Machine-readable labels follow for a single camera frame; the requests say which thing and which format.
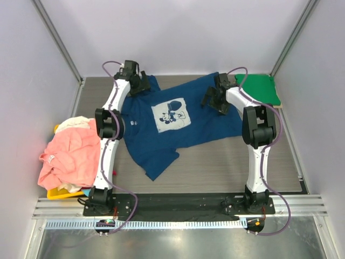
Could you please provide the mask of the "blue Mickey print t-shirt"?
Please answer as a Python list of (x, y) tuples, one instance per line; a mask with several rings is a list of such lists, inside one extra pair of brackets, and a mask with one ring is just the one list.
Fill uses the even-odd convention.
[(202, 100), (209, 87), (215, 86), (218, 73), (162, 90), (154, 76), (151, 89), (124, 100), (121, 116), (123, 136), (132, 159), (151, 180), (159, 177), (178, 157), (178, 148), (237, 137), (242, 120), (235, 107), (221, 115)]

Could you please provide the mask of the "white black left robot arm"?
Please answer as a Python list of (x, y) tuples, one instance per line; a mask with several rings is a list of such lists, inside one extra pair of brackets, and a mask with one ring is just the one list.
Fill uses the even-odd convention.
[(100, 157), (94, 184), (88, 199), (81, 201), (84, 216), (108, 216), (115, 212), (113, 189), (113, 167), (115, 153), (125, 133), (125, 123), (121, 109), (128, 95), (134, 96), (150, 89), (147, 75), (140, 70), (136, 61), (125, 60), (124, 63), (107, 61), (103, 70), (113, 80), (111, 93), (102, 106), (95, 110), (96, 131), (100, 138)]

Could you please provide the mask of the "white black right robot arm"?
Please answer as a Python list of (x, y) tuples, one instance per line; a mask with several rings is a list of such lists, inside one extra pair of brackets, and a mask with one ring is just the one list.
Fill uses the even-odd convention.
[(277, 137), (274, 108), (247, 94), (242, 84), (233, 84), (227, 73), (214, 77), (202, 100), (220, 114), (226, 115), (231, 106), (242, 111), (242, 138), (249, 150), (249, 175), (241, 205), (251, 214), (262, 211), (269, 203), (267, 186), (268, 155)]

